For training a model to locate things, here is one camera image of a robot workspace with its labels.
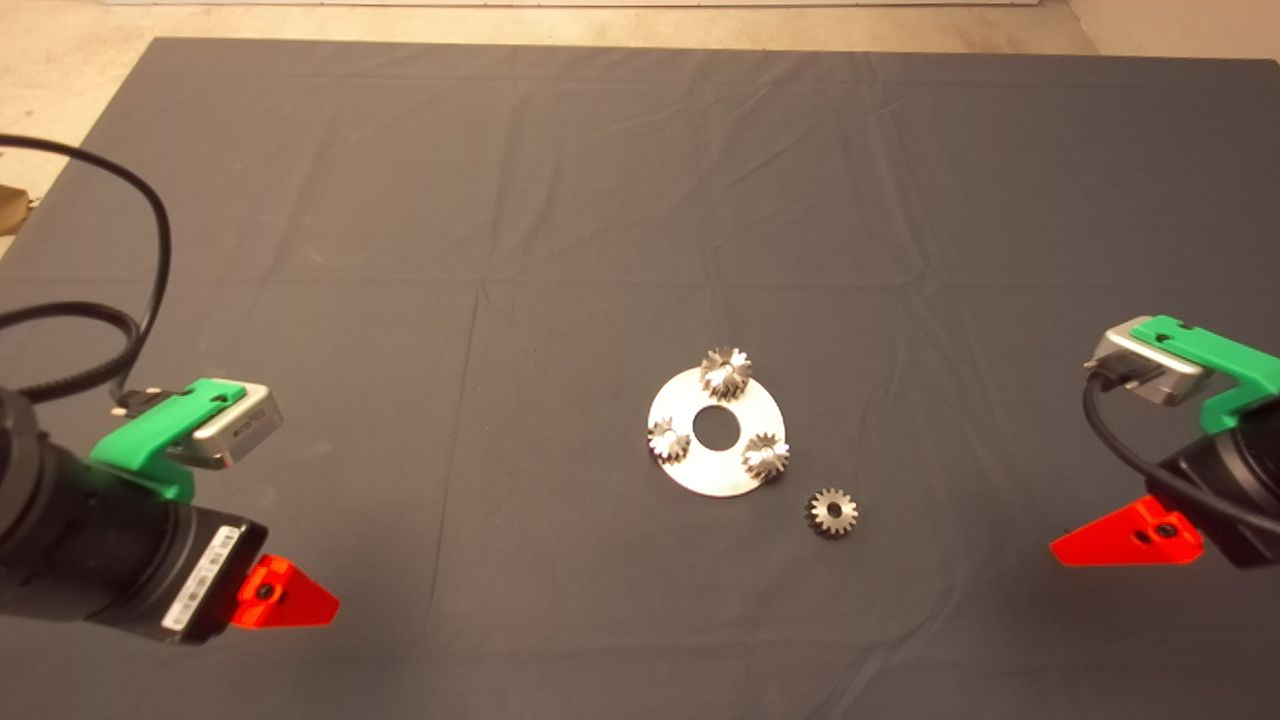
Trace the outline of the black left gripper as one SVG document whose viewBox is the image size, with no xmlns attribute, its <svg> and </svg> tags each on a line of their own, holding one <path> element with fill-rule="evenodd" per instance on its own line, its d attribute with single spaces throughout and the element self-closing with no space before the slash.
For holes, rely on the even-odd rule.
<svg viewBox="0 0 1280 720">
<path fill-rule="evenodd" d="M 289 559 L 259 559 L 268 541 L 264 524 L 189 503 L 166 509 L 170 525 L 157 556 L 100 612 L 102 626 L 198 646 L 230 624 L 262 630 L 333 623 L 340 609 L 335 594 Z"/>
</svg>

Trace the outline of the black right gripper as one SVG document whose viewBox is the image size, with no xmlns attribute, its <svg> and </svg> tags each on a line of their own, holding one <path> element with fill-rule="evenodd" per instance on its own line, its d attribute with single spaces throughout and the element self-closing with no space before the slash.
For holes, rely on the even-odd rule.
<svg viewBox="0 0 1280 720">
<path fill-rule="evenodd" d="M 1260 406 L 1235 428 L 1194 439 L 1158 465 L 1189 486 L 1276 521 L 1279 406 Z M 1203 555 L 1206 537 L 1235 568 L 1277 565 L 1276 534 L 1188 503 L 1152 480 L 1147 489 L 1153 496 L 1060 536 L 1050 552 L 1069 568 L 1183 565 Z"/>
</svg>

